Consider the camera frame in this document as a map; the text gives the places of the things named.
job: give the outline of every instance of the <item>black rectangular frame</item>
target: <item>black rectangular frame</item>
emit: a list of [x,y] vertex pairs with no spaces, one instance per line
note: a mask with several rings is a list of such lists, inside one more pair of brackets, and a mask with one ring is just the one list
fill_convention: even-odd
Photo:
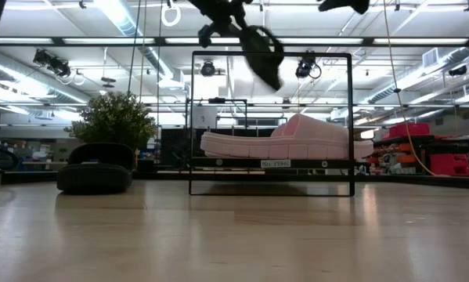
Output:
[[[196,56],[245,56],[246,54],[258,54],[267,55],[267,52],[241,52],[241,51],[194,51],[192,55],[192,68],[194,68],[194,61]],[[291,160],[291,167],[294,168],[345,168],[348,169],[348,175],[346,179],[349,184],[349,193],[347,195],[287,195],[287,196],[299,196],[299,197],[353,197],[355,195],[355,158],[354,158],[354,123],[353,123],[353,100],[352,100],[352,55],[349,53],[332,53],[332,52],[316,52],[316,57],[324,58],[344,58],[347,60],[347,76],[348,76],[348,160]],[[306,56],[305,52],[283,52],[284,57],[302,57]],[[194,101],[194,75],[191,77],[191,101]],[[190,116],[193,116],[193,103],[191,103]],[[243,193],[194,193],[192,189],[193,180],[213,180],[218,179],[218,175],[195,175],[193,170],[196,166],[205,168],[218,168],[218,167],[234,167],[234,168],[260,168],[261,160],[258,159],[232,159],[232,158],[197,158],[193,156],[193,119],[190,121],[190,159],[189,159],[189,195],[202,195],[202,196],[285,196],[281,194],[243,194]],[[236,175],[223,175],[223,181],[239,181],[239,177]],[[335,175],[316,175],[319,177],[292,177],[292,181],[327,181],[327,176]],[[250,181],[249,178],[260,179],[261,177],[256,175],[244,175],[247,178],[244,181]]]

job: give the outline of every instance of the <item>white ring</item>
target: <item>white ring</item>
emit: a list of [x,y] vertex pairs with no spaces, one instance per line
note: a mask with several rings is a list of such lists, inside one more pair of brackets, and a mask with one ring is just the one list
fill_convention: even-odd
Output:
[[[177,11],[177,16],[172,22],[169,22],[166,20],[166,16],[165,16],[166,11],[169,11],[169,10]],[[171,8],[166,8],[161,11],[161,22],[163,22],[163,24],[167,27],[173,27],[174,25],[178,24],[181,17],[182,17],[182,14],[180,13],[180,8],[176,5],[171,5]]]

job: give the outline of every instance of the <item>black stand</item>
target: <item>black stand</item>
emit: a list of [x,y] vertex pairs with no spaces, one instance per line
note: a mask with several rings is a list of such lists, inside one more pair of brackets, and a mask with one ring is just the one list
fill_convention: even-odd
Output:
[[[270,56],[267,52],[231,52],[231,51],[195,51],[193,52],[192,65],[194,67],[196,56],[245,56],[247,54]],[[284,52],[283,56],[302,57],[305,52]],[[189,195],[205,195],[205,196],[305,196],[305,197],[352,197],[355,194],[355,159],[354,159],[354,128],[352,121],[352,56],[347,53],[315,53],[316,57],[344,58],[348,65],[348,160],[260,160],[260,159],[243,159],[243,158],[210,158],[210,157],[194,157],[193,156],[193,137],[194,127],[193,119],[190,121],[190,160],[189,160]],[[194,101],[194,75],[191,80],[191,97],[190,101]],[[193,103],[191,103],[190,116],[193,116]],[[195,168],[251,168],[258,169],[323,169],[323,168],[342,168],[348,169],[347,175],[260,175],[260,174],[244,174],[244,175],[228,175],[228,174],[204,174],[194,173]],[[222,181],[222,182],[348,182],[347,194],[326,194],[326,195],[309,195],[306,193],[297,194],[277,194],[277,193],[195,193],[193,191],[193,180],[202,181]]]

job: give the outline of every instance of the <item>yellow cable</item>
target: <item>yellow cable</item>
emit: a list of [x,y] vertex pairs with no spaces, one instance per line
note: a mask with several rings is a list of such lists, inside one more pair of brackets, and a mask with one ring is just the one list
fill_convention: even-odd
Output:
[[142,89],[143,89],[143,63],[144,63],[144,49],[146,47],[146,25],[147,25],[147,0],[143,12],[143,39],[142,39],[142,62],[140,64],[140,95],[139,102],[142,102]]
[[[389,23],[388,23],[388,8],[387,8],[387,3],[384,1],[384,19],[385,19],[385,27],[387,29],[387,32],[388,32],[388,45],[389,45],[389,56],[391,58],[391,68],[392,68],[392,78],[394,79],[394,85],[396,87],[396,89],[399,89],[398,88],[398,81],[396,80],[396,73],[395,73],[395,69],[394,69],[394,60],[392,59],[392,47],[391,47],[391,34],[389,32]],[[408,140],[409,140],[409,145],[412,149],[412,154],[413,156],[415,156],[415,158],[417,159],[418,163],[420,164],[420,166],[422,166],[422,168],[428,172],[429,174],[433,175],[433,176],[438,176],[437,174],[435,174],[434,172],[432,172],[429,168],[427,168],[423,163],[422,161],[420,160],[420,158],[417,156],[417,154],[415,154],[415,148],[413,147],[413,142],[412,142],[412,136],[410,135],[409,133],[409,126],[408,126],[408,121],[406,120],[406,115],[405,115],[405,109],[403,108],[403,104],[402,104],[402,101],[401,101],[401,96],[399,95],[399,91],[396,92],[396,95],[398,96],[398,101],[399,101],[399,106],[401,107],[401,114],[403,116],[403,120],[405,121],[405,126],[406,126],[406,134],[408,135]]]

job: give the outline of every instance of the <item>wooden floor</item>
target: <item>wooden floor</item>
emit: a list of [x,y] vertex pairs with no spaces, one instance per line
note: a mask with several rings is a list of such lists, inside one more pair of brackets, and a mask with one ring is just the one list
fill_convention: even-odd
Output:
[[185,182],[67,196],[0,188],[0,282],[469,282],[469,190],[190,197]]

